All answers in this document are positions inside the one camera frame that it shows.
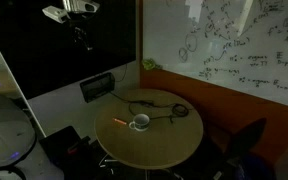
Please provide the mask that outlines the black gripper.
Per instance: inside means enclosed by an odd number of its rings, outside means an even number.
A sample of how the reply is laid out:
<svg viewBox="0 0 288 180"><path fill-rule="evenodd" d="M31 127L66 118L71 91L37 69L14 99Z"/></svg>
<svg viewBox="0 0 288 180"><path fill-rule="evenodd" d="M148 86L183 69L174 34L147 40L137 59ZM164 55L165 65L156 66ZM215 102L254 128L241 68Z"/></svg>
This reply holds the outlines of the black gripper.
<svg viewBox="0 0 288 180"><path fill-rule="evenodd" d="M85 28L77 22L72 22L71 27L74 31L74 41L83 45L87 51L91 51L93 47L89 43Z"/></svg>

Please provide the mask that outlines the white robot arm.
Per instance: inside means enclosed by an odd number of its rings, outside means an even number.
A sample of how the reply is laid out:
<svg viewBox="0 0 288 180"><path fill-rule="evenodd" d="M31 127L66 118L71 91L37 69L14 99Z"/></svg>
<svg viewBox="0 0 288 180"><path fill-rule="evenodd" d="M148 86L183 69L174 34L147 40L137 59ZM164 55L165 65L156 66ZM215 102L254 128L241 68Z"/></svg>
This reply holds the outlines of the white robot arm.
<svg viewBox="0 0 288 180"><path fill-rule="evenodd" d="M62 0L62 4L62 8L50 5L43 8L42 12L60 24L67 22L73 28L74 41L82 42L86 50L91 51L93 47L82 24L100 9L100 4L94 0Z"/></svg>

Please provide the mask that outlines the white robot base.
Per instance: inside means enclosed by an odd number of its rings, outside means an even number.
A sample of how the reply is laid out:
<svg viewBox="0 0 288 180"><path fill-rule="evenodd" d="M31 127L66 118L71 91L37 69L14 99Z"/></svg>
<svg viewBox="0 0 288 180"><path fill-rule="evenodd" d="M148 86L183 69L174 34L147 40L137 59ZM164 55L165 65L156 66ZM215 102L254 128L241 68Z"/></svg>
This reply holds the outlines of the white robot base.
<svg viewBox="0 0 288 180"><path fill-rule="evenodd" d="M31 153L36 141L28 116L11 99L0 94L0 172L27 180L17 164Z"/></svg>

